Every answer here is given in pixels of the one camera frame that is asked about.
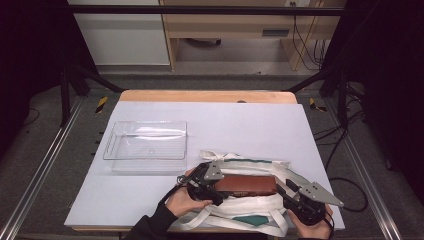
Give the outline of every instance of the person's left hand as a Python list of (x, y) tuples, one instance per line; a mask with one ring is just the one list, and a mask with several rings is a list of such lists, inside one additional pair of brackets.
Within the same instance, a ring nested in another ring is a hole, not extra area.
[(182, 187), (168, 199), (166, 207), (176, 217), (181, 217), (193, 209), (203, 209), (210, 204), (212, 204), (212, 200), (194, 201), (188, 195), (187, 187)]

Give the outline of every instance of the horizontal black bar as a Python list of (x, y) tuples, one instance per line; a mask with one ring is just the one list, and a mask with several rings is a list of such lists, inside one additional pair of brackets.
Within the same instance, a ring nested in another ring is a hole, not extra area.
[(204, 14), (204, 15), (291, 15), (344, 16), (366, 13), (344, 8), (243, 7), (243, 6), (151, 6), (151, 5), (69, 5), (43, 6), (47, 9), (91, 14)]

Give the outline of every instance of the yellow and black tape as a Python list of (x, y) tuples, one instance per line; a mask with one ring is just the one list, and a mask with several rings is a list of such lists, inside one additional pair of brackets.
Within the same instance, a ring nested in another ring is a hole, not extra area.
[(101, 113), (102, 112), (103, 107), (106, 104), (106, 101), (107, 101), (107, 97), (102, 97), (100, 99), (99, 104), (97, 105), (97, 108), (96, 108), (96, 113)]
[(327, 108), (326, 107), (318, 107), (315, 104), (315, 100), (313, 98), (309, 98), (309, 107), (311, 109), (316, 109), (316, 110), (321, 111), (321, 112), (327, 112)]

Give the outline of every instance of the white tabletop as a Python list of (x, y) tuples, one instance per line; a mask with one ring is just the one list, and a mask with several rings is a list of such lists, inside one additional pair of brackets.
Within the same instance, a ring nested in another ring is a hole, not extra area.
[[(112, 171), (104, 160), (117, 121), (187, 122), (187, 169), (203, 160), (201, 150), (237, 153), (251, 159), (290, 161), (294, 171), (331, 192), (305, 112), (300, 104), (131, 102), (117, 103), (93, 163), (65, 225), (74, 229), (131, 228), (152, 215), (176, 176), (143, 176)], [(337, 229), (344, 229), (340, 211), (332, 207)]]

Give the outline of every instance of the person's right hand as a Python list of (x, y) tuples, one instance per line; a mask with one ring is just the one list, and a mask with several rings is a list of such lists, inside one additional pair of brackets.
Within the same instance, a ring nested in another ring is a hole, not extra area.
[[(331, 215), (333, 215), (333, 211), (328, 206), (328, 204), (325, 204), (325, 210), (328, 213), (325, 215), (325, 218), (330, 222)], [(296, 226), (297, 231), (299, 233), (299, 237), (320, 239), (328, 239), (330, 237), (331, 228), (324, 220), (320, 221), (319, 223), (313, 226), (307, 226), (303, 224), (291, 210), (287, 210), (287, 213), (289, 214), (292, 223)]]

